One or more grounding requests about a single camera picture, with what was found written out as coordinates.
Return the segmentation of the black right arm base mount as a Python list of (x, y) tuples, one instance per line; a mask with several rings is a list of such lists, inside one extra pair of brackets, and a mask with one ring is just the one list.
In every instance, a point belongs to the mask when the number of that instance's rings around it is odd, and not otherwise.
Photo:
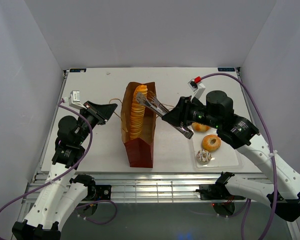
[(200, 184), (195, 190), (199, 193), (201, 200), (244, 200), (245, 197), (232, 195), (226, 189), (226, 185), (231, 177), (235, 176), (232, 172), (222, 172), (214, 184)]

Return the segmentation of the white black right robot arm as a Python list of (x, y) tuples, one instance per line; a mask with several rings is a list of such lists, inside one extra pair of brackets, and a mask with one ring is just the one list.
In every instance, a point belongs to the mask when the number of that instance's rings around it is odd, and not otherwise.
[(288, 222), (300, 217), (300, 174), (270, 150), (270, 142), (257, 127), (234, 113), (233, 100), (225, 92), (209, 92), (206, 104), (195, 97), (182, 96), (162, 120), (174, 127), (199, 123), (216, 129), (223, 142), (248, 158), (271, 181), (263, 184), (226, 172), (215, 183), (220, 198), (235, 195), (275, 207), (275, 214)]

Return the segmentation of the metal serving tongs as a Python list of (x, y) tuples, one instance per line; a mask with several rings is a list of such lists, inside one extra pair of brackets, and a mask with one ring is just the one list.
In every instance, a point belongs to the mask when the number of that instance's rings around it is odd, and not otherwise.
[[(148, 91), (147, 96), (138, 92), (135, 98), (136, 102), (140, 105), (147, 107), (160, 118), (162, 118), (165, 114), (169, 113), (170, 111), (166, 108), (156, 97), (156, 94), (152, 91)], [(180, 127), (180, 126), (173, 126), (178, 132), (184, 135), (187, 139), (191, 139), (194, 135), (193, 131), (190, 130), (188, 127)]]

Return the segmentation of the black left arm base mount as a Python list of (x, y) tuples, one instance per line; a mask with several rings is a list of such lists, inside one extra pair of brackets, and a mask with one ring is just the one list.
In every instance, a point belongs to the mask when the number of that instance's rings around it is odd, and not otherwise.
[(111, 185), (95, 185), (91, 188), (90, 200), (110, 200), (112, 195)]

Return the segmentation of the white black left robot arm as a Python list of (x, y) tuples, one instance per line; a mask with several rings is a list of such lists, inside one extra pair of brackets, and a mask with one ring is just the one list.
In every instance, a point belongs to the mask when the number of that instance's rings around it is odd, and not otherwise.
[(76, 170), (89, 148), (82, 146), (86, 138), (92, 139), (93, 128), (105, 125), (117, 104), (95, 104), (86, 101), (77, 106), (77, 118), (62, 117), (58, 122), (55, 153), (45, 184), (38, 198), (22, 221), (12, 227), (17, 240), (59, 240), (61, 231), (74, 210), (96, 210), (99, 203), (110, 203), (110, 185), (96, 185), (87, 174)]

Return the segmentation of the long ridged orange bread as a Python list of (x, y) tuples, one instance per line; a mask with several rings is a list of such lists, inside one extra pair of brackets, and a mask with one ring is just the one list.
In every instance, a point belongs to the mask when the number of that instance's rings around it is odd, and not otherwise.
[(129, 139), (134, 140), (138, 138), (142, 133), (144, 115), (145, 115), (145, 106), (137, 102), (137, 94), (141, 93), (144, 97), (148, 94), (148, 88), (146, 85), (141, 84), (136, 87), (133, 93), (131, 111), (130, 111), (130, 130), (129, 130)]

